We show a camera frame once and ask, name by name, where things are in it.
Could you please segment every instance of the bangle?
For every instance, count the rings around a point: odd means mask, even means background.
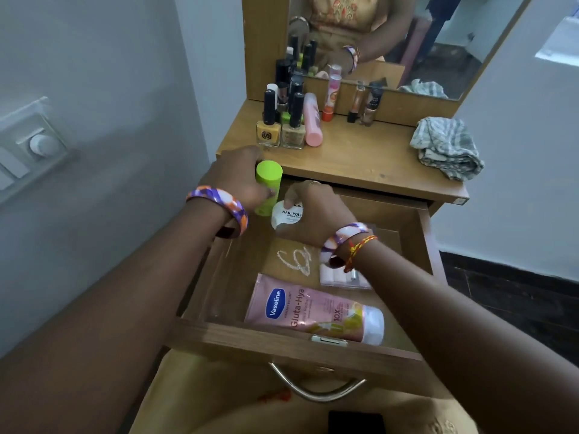
[[[348,74],[352,74],[354,70],[358,67],[358,61],[360,59],[360,50],[358,47],[344,46],[343,49],[347,50],[352,55],[352,69]]]
[[[359,233],[369,233],[370,230],[366,224],[361,222],[352,222],[345,227],[340,228],[330,239],[325,241],[320,254],[320,260],[330,268],[341,268],[345,262],[335,255],[336,250],[340,245],[351,237]]]
[[[360,248],[362,248],[368,242],[370,242],[374,239],[378,239],[378,236],[375,236],[375,235],[367,236],[363,240],[361,240],[360,243],[358,243],[356,245],[354,245],[352,243],[352,241],[350,241],[350,257],[348,257],[348,262],[346,262],[346,266],[344,267],[344,272],[350,272],[352,269],[354,269],[354,266],[353,266],[354,256],[358,254],[358,251],[360,250]]]
[[[225,208],[229,213],[232,214],[232,216],[239,224],[239,229],[235,229],[234,231],[231,231],[232,229],[229,227],[221,227],[221,229],[216,234],[217,237],[231,239],[241,236],[243,232],[246,231],[247,226],[249,225],[247,212],[239,200],[232,196],[229,192],[226,192],[223,189],[215,189],[214,187],[210,186],[199,186],[197,189],[193,190],[187,195],[185,198],[185,203],[192,198],[206,198],[216,204],[221,205],[221,207]]]

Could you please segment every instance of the drawer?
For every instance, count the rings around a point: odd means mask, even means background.
[[[282,181],[280,196],[290,184]],[[358,190],[335,191],[359,221],[377,226],[383,243],[446,283],[426,204]],[[249,225],[238,239],[214,241],[189,306],[168,336],[169,347],[213,359],[269,362],[290,372],[366,379],[373,386],[396,391],[450,397],[375,292],[321,286],[319,249],[277,238],[269,218],[250,216]],[[312,341],[307,333],[245,324],[260,272],[380,308],[382,345],[348,341],[344,347]]]

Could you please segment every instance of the dark floor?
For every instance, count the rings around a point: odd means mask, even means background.
[[[443,262],[449,285],[579,366],[579,289],[575,297]]]
[[[406,85],[414,79],[434,81],[450,99],[460,99],[481,65],[464,47],[436,44],[425,60],[412,68]]]

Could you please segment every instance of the hand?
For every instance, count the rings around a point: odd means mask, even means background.
[[[263,152],[257,146],[224,151],[199,180],[199,185],[223,189],[236,197],[246,212],[253,212],[275,194],[255,181],[255,165],[263,159]]]
[[[280,224],[276,228],[276,235],[283,239],[322,247],[340,228],[356,222],[340,196],[327,184],[310,180],[293,184],[286,192],[284,207],[297,203],[303,205],[302,218],[295,224]]]
[[[346,77],[354,66],[354,59],[352,58],[351,53],[346,49],[334,50],[322,56],[320,63],[316,64],[320,67],[320,71],[315,76],[328,79],[330,65],[334,64],[342,67],[342,77]]]

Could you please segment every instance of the nail polish bottle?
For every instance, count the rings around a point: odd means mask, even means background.
[[[306,127],[302,125],[303,94],[293,96],[292,112],[289,123],[281,127],[281,146],[289,149],[303,149]]]
[[[264,94],[264,119],[257,122],[257,144],[268,147],[280,145],[281,125],[276,123],[276,92],[266,90]]]

